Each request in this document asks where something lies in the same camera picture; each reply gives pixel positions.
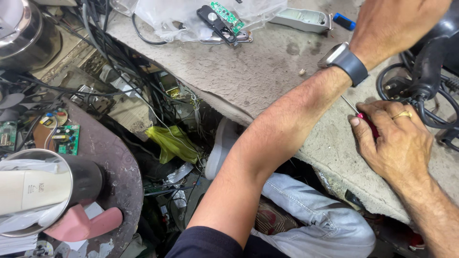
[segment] white shoe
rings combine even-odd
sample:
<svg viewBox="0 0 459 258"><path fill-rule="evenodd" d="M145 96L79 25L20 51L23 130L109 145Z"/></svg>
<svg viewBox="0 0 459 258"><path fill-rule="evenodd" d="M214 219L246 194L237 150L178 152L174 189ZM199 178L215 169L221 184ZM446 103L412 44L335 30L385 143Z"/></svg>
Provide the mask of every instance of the white shoe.
<svg viewBox="0 0 459 258"><path fill-rule="evenodd" d="M213 180L222 167L230 149L236 143L239 135L236 133L237 123L227 118L222 118L218 124L215 144L207 160L204 174L207 179Z"/></svg>

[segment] concrete workbench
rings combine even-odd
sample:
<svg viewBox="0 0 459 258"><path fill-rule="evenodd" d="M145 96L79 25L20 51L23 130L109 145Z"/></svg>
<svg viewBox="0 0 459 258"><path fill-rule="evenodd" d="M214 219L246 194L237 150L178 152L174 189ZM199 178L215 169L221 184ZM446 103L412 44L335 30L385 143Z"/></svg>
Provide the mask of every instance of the concrete workbench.
<svg viewBox="0 0 459 258"><path fill-rule="evenodd" d="M356 20L361 1L291 0L289 7L336 13ZM159 41L153 29L137 19L139 30L149 40ZM305 33L289 27L266 23L253 31L254 41L237 47L226 44L205 45L175 41L161 46L144 43L135 33L130 17L114 15L108 33L139 52L146 59L177 77L199 97L228 118L249 125L271 103L318 70L317 61L333 46L350 41L352 33L335 26L328 36ZM344 95L353 103L380 99L375 80L397 57L375 68L359 87ZM298 72L306 70L303 76ZM454 120L452 108L438 96L437 115ZM430 101L427 108L433 108ZM381 213L410 223L410 218L390 186L376 175L358 154L356 141L347 117L352 110L342 100L325 113L297 153L313 165L331 184L338 196L352 191L372 213ZM431 131L438 137L441 132ZM430 173L457 202L459 200L459 153L435 143Z"/></svg>

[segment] circuit board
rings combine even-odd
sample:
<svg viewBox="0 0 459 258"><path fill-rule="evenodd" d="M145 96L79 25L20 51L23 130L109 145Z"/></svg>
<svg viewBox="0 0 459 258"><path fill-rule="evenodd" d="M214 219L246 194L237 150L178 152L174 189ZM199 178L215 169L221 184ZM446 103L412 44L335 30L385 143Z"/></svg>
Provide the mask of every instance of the circuit board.
<svg viewBox="0 0 459 258"><path fill-rule="evenodd" d="M14 151L17 121L0 122L0 147Z"/></svg>
<svg viewBox="0 0 459 258"><path fill-rule="evenodd" d="M52 139L58 145L58 153L77 155L78 139L80 136L79 125L63 125L57 128Z"/></svg>
<svg viewBox="0 0 459 258"><path fill-rule="evenodd" d="M220 15L224 20L231 23L233 26L231 30L233 30L234 34L237 34L242 27L244 27L245 23L238 20L236 16L234 16L230 11L228 11L223 5L219 4L218 2L211 2L210 7L214 10L218 15Z"/></svg>

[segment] gold ring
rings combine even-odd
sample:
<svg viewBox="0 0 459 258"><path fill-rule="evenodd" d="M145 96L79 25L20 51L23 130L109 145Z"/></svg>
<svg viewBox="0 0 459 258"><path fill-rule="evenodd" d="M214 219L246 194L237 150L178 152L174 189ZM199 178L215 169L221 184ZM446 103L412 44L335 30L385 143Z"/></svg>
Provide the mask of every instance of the gold ring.
<svg viewBox="0 0 459 258"><path fill-rule="evenodd" d="M407 117L411 118L413 116L413 114L410 111L405 110L405 111L401 112L400 114L392 117L392 119L396 119L396 118L402 117L402 116L407 116Z"/></svg>

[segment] hand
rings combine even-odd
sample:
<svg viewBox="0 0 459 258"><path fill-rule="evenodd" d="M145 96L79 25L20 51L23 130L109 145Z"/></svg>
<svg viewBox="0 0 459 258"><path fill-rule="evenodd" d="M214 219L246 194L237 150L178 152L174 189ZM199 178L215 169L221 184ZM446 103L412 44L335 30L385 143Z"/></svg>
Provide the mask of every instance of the hand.
<svg viewBox="0 0 459 258"><path fill-rule="evenodd" d="M349 49L371 70L418 42L450 4L451 0L366 0Z"/></svg>
<svg viewBox="0 0 459 258"><path fill-rule="evenodd" d="M375 101L369 105L359 104L357 108L371 118L380 135L375 142L370 127L363 119L350 120L360 154L378 175L396 191L400 187L430 179L427 168L433 135L412 106L404 106L400 102ZM392 119L405 110L412 113L412 118L401 116Z"/></svg>

